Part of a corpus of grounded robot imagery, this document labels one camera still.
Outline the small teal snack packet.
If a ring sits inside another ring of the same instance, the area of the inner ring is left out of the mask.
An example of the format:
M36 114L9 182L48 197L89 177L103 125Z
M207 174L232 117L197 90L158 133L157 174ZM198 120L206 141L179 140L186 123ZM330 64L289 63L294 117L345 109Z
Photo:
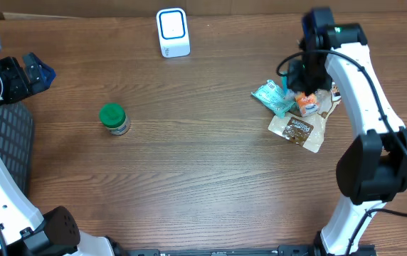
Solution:
M281 80L282 80L282 89L283 89L283 92L284 92L285 95L287 95L287 94L288 94L288 91L289 91L289 88L288 88L288 85L287 85L287 82L288 82L287 76L283 76L283 77L281 78Z

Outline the large teal snack packet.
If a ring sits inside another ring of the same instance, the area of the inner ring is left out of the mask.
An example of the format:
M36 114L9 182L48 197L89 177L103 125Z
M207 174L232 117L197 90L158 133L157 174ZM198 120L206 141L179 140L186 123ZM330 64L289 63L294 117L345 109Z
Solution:
M295 102L287 98L283 89L273 80L267 80L255 92L251 93L254 98L263 103L279 118L284 118L285 114L293 107Z

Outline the beige brown snack pouch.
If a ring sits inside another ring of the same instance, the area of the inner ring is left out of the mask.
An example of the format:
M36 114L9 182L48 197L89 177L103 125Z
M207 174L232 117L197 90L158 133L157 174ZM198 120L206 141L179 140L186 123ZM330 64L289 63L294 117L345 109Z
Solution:
M320 103L318 112L302 117L294 95L295 105L285 114L284 118L274 116L268 130L313 153L317 153L324 141L327 120L342 98L334 81L332 81L330 91L318 90L315 94Z

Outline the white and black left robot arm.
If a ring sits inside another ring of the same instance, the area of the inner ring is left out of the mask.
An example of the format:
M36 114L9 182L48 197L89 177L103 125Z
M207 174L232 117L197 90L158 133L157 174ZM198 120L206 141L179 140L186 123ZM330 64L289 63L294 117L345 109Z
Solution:
M79 230L65 207L42 213L27 198L35 127L22 100L56 74L33 53L23 61L0 60L0 255L125 255L113 239Z

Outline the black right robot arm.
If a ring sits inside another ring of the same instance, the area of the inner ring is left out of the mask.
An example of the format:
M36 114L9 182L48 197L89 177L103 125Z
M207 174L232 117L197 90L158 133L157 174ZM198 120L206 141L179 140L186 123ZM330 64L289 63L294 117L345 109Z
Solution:
M337 24L328 7L302 17L299 51L286 57L287 88L310 95L336 85L354 140L337 163L341 196L311 245L281 245L280 255L374 255L359 240L377 213L407 189L407 128L386 99L358 23Z

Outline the green lid jar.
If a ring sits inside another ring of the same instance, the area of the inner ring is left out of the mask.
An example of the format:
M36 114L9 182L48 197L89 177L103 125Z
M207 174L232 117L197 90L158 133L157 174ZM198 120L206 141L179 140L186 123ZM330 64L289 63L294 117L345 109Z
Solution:
M123 107L107 103L100 109L99 118L103 126L113 135L123 135L130 129L130 119Z

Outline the small orange snack packet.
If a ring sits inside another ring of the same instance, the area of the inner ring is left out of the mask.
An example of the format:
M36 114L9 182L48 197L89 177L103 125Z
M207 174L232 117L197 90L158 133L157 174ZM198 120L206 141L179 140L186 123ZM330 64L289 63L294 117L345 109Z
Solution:
M319 100L314 93L306 95L304 92L297 92L295 94L295 101L302 117L314 114L320 109Z

